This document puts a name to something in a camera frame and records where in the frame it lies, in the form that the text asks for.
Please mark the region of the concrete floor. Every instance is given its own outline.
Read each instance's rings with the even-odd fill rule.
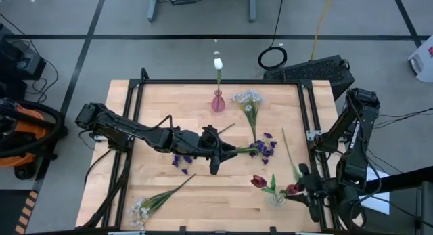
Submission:
[[[99,0],[5,0],[0,13],[30,35],[86,35]],[[272,34],[279,0],[258,0],[257,21],[248,22],[248,0],[203,0],[173,7],[158,4],[153,23],[146,20],[149,0],[105,0],[96,35]],[[402,0],[419,35],[432,35],[431,0]],[[284,0],[277,33],[313,35],[326,0]],[[1,23],[14,30],[4,20]],[[395,0],[332,0],[321,27],[322,35],[411,35]],[[41,55],[59,71],[46,104],[60,110],[74,71],[79,78],[66,114],[69,136],[60,141],[43,182],[27,232],[67,230],[75,220],[83,194],[83,179],[92,151],[77,138],[74,119],[84,103],[105,102],[112,79],[139,76],[145,67],[153,79],[213,79],[213,52],[225,63],[225,79],[259,79],[257,56],[270,40],[92,40],[83,49],[80,39],[34,40]],[[313,40],[280,40],[288,52],[286,65],[309,59]],[[419,82],[407,66],[416,49],[413,41],[319,41],[316,58],[340,54],[350,61],[354,87],[374,90],[383,114],[405,114],[431,107],[433,86]],[[85,56],[82,68],[77,66]],[[272,64],[278,56],[267,56]],[[54,79],[46,67],[43,77]],[[336,102],[341,111],[344,99]],[[370,149],[402,171],[433,164],[428,139],[431,118],[419,116],[373,133]],[[387,172],[395,171],[381,164]],[[0,189],[31,189],[34,180],[18,181],[12,169],[0,169]]]

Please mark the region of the wooden tabletop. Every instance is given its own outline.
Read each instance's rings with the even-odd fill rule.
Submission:
[[[128,83],[117,80],[111,82],[106,106],[116,114],[122,115]],[[202,127],[208,124],[223,129],[235,123],[221,134],[221,139],[234,146],[246,146],[253,140],[250,126],[243,112],[236,104],[230,103],[229,98],[235,93],[255,89],[265,98],[258,114],[256,132],[258,136],[269,132],[279,142],[275,157],[270,158],[268,165],[264,165],[259,158],[240,154],[222,163],[217,176],[209,174],[208,161],[195,160],[189,167],[189,172],[197,175],[147,221],[146,230],[176,231],[179,226],[186,226],[187,230],[194,231],[266,232],[269,227],[275,226],[279,232],[320,231],[319,224],[311,221],[309,210],[303,204],[287,201],[279,209],[272,208],[265,200],[267,193],[250,183],[254,174],[270,179],[273,173],[277,180],[277,189],[295,183],[283,144],[282,127],[285,129],[294,162],[309,165],[296,86],[221,85],[226,107],[220,113],[213,112],[210,106],[215,88],[213,85],[196,84],[145,85],[139,122],[153,126],[171,114],[174,126],[178,125],[199,134],[203,132]],[[329,81],[313,81],[313,91],[322,130],[327,131],[338,117]],[[304,91],[304,94],[309,123],[313,129],[308,93]],[[106,149],[107,143],[96,143],[92,162]],[[328,162],[331,176],[335,176],[338,158],[332,156]],[[171,165],[172,159],[172,154],[157,153],[144,141],[135,141],[121,229],[136,230],[129,225],[131,218],[128,216],[136,198],[149,198],[172,190],[188,178],[180,169]],[[114,153],[98,163],[90,173],[76,221],[78,226],[92,216],[106,197],[113,160]],[[116,199],[112,205],[110,225],[114,224],[117,203]],[[330,220],[328,212],[326,215],[327,220]]]

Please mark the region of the glass vase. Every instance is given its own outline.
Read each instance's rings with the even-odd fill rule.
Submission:
[[[286,199],[281,193],[269,194],[267,197],[267,202],[271,207],[280,208],[286,203]]]
[[[222,94],[223,92],[220,89],[215,90],[215,97],[212,101],[212,109],[215,112],[222,112],[225,109],[225,102]]]

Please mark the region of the white tulip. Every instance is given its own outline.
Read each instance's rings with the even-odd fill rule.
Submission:
[[[221,70],[223,69],[223,61],[220,58],[215,58],[214,60],[215,69]]]

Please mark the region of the yellow cable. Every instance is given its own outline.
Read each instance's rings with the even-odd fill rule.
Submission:
[[[323,10],[322,16],[320,17],[319,24],[317,25],[316,36],[314,37],[313,51],[311,52],[311,60],[314,60],[314,51],[316,50],[317,37],[319,36],[320,25],[322,24],[322,20],[325,17],[326,11],[330,4],[331,4],[331,0],[327,0],[325,9]]]

